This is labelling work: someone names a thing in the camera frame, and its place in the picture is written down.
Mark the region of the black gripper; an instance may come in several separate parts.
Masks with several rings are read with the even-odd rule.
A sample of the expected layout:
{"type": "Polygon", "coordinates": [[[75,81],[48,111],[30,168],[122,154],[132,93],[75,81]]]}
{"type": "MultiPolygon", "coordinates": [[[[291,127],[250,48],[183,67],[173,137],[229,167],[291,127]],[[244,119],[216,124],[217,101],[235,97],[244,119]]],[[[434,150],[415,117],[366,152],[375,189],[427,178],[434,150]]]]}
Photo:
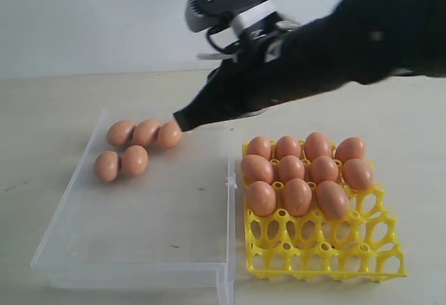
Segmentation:
{"type": "Polygon", "coordinates": [[[286,37],[271,52],[278,57],[255,66],[223,61],[208,76],[200,100],[173,113],[182,132],[202,125],[253,116],[256,112],[335,88],[335,67],[323,42],[286,37]]]}

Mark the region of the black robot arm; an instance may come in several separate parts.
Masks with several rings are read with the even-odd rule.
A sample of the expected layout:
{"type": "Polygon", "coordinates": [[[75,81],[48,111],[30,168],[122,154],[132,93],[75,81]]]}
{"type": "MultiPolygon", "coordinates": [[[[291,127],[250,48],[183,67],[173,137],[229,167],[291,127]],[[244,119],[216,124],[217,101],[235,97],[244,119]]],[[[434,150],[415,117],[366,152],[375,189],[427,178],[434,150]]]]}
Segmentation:
{"type": "Polygon", "coordinates": [[[341,0],[327,16],[299,24],[270,0],[188,0],[189,29],[221,59],[204,87],[174,114],[182,131],[255,116],[269,107],[388,77],[445,76],[445,0],[341,0]]]}

